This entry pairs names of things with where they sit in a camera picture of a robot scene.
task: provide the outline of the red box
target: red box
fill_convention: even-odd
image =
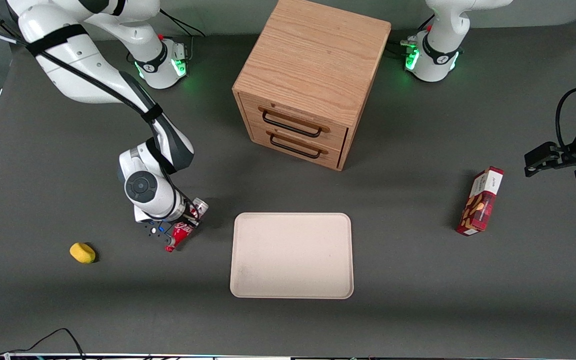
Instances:
[[[475,177],[457,226],[459,234],[470,237],[486,230],[503,176],[503,170],[490,166]]]

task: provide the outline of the drawer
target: drawer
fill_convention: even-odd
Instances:
[[[308,160],[320,166],[337,169],[340,155],[339,150],[309,144],[301,141],[301,139],[295,139],[292,136],[278,133],[271,127],[256,126],[254,123],[250,124],[250,132],[252,134],[252,141],[257,144],[281,151],[288,155],[293,155],[293,157]]]
[[[265,98],[240,93],[239,97],[251,126],[270,127],[275,133],[285,134],[302,143],[341,150],[347,128],[281,107]]]

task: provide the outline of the gray tabletop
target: gray tabletop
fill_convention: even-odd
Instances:
[[[576,87],[576,23],[472,30],[436,84],[385,57],[342,172],[249,141],[231,86],[255,39],[197,39],[189,77],[151,91],[196,150],[174,182],[210,204],[174,253],[133,222],[116,176],[147,126],[124,105],[69,100],[15,53],[0,97],[0,351],[67,327],[89,353],[576,358],[574,175],[523,174]],[[135,72],[120,43],[99,48]],[[571,139],[576,95],[562,126]],[[494,213],[464,237],[454,228],[487,166],[505,170]],[[242,212],[348,214],[352,297],[232,296]],[[100,262],[78,264],[74,242]]]

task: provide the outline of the coca-cola can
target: coca-cola can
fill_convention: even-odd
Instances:
[[[208,204],[197,197],[194,198],[192,204],[194,205],[194,207],[188,204],[186,211],[192,214],[192,216],[195,217],[196,219],[201,219],[208,210]],[[165,248],[166,251],[172,253],[175,250],[175,248],[183,241],[183,239],[187,238],[188,235],[190,235],[190,233],[192,233],[193,230],[195,230],[195,228],[199,225],[198,221],[191,220],[190,222],[194,223],[194,227],[188,225],[183,221],[174,224],[172,228],[172,235],[170,235],[170,240]]]

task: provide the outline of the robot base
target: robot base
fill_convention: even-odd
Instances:
[[[428,83],[435,83],[443,80],[448,73],[455,68],[455,62],[459,57],[459,52],[455,53],[452,59],[446,56],[443,64],[436,64],[430,55],[424,51],[423,47],[418,46],[418,39],[423,39],[427,31],[418,32],[416,35],[409,36],[407,41],[402,41],[403,46],[409,47],[409,54],[406,57],[404,70],[410,71],[419,80]]]
[[[137,62],[134,63],[139,71],[139,77],[146,80],[148,86],[154,89],[170,88],[188,73],[184,44],[171,39],[163,39],[162,43],[167,47],[167,59],[156,72],[142,70]]]

